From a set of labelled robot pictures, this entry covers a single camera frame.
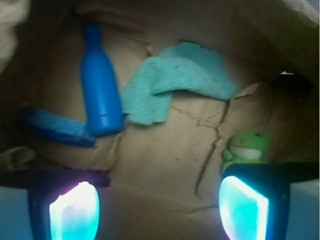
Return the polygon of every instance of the plastic bottle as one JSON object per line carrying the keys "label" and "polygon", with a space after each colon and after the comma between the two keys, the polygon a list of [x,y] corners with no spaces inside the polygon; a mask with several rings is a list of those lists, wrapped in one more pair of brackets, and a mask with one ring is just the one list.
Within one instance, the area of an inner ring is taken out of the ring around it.
{"label": "plastic bottle", "polygon": [[94,136],[119,132],[124,129],[124,115],[114,69],[101,45],[100,28],[88,24],[83,31],[86,53],[81,78],[88,131]]}

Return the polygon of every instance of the blue brush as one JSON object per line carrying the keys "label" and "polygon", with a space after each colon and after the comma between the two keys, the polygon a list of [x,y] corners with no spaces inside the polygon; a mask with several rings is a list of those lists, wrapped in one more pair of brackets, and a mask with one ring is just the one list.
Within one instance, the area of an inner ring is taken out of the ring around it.
{"label": "blue brush", "polygon": [[55,142],[93,148],[96,138],[88,132],[83,122],[54,115],[38,108],[26,108],[18,117],[24,130]]}

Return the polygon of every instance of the microfiber towel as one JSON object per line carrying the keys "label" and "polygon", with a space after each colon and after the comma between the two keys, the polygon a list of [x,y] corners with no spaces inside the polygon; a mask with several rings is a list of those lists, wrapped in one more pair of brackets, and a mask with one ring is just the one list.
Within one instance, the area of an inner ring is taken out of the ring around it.
{"label": "microfiber towel", "polygon": [[93,148],[97,140],[90,135],[85,123],[38,108],[23,109],[18,124],[32,134],[78,147]]}
{"label": "microfiber towel", "polygon": [[238,91],[215,50],[194,43],[165,48],[149,57],[121,93],[123,112],[140,125],[165,122],[174,90],[228,101]]}

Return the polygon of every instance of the led light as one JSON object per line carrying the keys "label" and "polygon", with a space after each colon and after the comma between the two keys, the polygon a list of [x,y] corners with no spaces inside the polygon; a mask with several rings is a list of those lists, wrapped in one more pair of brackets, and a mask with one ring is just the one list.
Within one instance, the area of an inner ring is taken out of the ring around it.
{"label": "led light", "polygon": [[49,213],[52,240],[93,240],[100,218],[98,192],[81,182],[51,203]]}
{"label": "led light", "polygon": [[231,240],[265,240],[269,200],[235,176],[222,180],[219,211]]}

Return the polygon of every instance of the green toy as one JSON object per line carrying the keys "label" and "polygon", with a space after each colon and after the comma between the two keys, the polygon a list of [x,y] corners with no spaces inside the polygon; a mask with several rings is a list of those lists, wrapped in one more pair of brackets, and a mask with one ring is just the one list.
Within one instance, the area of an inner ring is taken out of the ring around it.
{"label": "green toy", "polygon": [[244,132],[231,138],[228,149],[222,152],[224,172],[231,164],[264,164],[269,137],[264,133]]}

